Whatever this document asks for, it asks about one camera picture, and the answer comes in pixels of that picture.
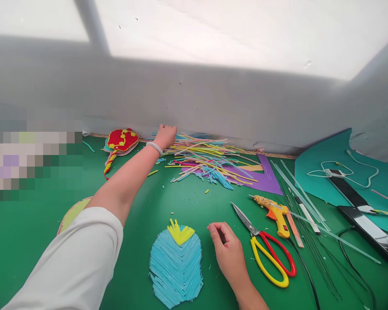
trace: yellow scissors handle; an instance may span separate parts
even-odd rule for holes
[[[270,255],[270,253],[268,251],[266,251],[265,248],[262,247],[262,245],[256,240],[256,237],[252,237],[250,240],[250,243],[251,243],[251,247],[253,248],[254,257],[256,258],[257,264],[259,265],[259,267],[262,270],[262,272],[264,273],[264,275],[270,280],[270,282],[272,282],[274,285],[276,285],[280,288],[288,287],[289,286],[289,278],[288,278],[286,272],[282,269],[282,267],[280,267],[278,262],[273,258],[273,256]],[[263,252],[263,254],[265,254],[267,256],[268,259],[270,259],[270,261],[280,271],[280,273],[283,276],[283,281],[280,282],[280,281],[276,280],[267,272],[267,270],[264,268],[264,266],[260,260],[259,254],[257,253],[256,246]]]

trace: wooden edge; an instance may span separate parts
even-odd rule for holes
[[[101,135],[101,134],[97,134],[97,133],[91,133],[91,136],[95,136],[98,138],[107,138],[108,137],[108,135]],[[245,151],[244,153],[241,153],[241,154],[257,155],[258,153],[254,152],[254,151]],[[296,159],[297,158],[297,156],[293,156],[293,155],[273,154],[273,153],[266,153],[266,152],[261,152],[260,154],[266,155],[268,157],[285,158],[285,159]]]

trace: hand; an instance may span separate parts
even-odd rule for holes
[[[212,223],[207,229],[213,239],[220,270],[233,291],[250,284],[243,247],[230,226],[225,222]]]
[[[162,151],[168,149],[171,145],[175,143],[175,135],[177,134],[176,126],[164,126],[160,125],[158,133],[154,139],[154,143],[157,144]]]

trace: yellow glue gun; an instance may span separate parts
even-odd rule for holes
[[[269,213],[266,216],[276,221],[277,234],[279,235],[279,237],[285,239],[289,238],[290,232],[288,226],[286,225],[285,218],[283,217],[283,215],[286,215],[289,212],[288,207],[278,205],[275,201],[264,198],[262,196],[249,196],[253,198],[255,202],[260,204],[262,208],[266,207],[269,209]]]

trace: red scissors handle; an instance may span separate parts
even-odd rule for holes
[[[292,258],[292,255],[287,250],[287,248],[285,248],[285,246],[279,240],[277,240],[275,237],[269,235],[268,233],[266,233],[264,231],[261,231],[259,233],[259,235],[260,235],[260,237],[262,237],[264,243],[266,244],[266,246],[269,249],[270,253],[272,254],[273,258],[278,262],[278,264],[280,265],[280,267],[282,267],[282,269],[286,272],[286,274],[289,277],[296,276],[296,265],[294,264],[294,260]],[[282,251],[286,254],[286,256],[289,260],[289,263],[290,263],[290,269],[291,269],[290,271],[286,269],[286,267],[282,264],[280,259],[277,257],[275,251],[273,250],[272,246],[270,245],[269,241],[267,240],[268,238],[270,240],[272,240],[273,242],[275,242],[282,249]]]

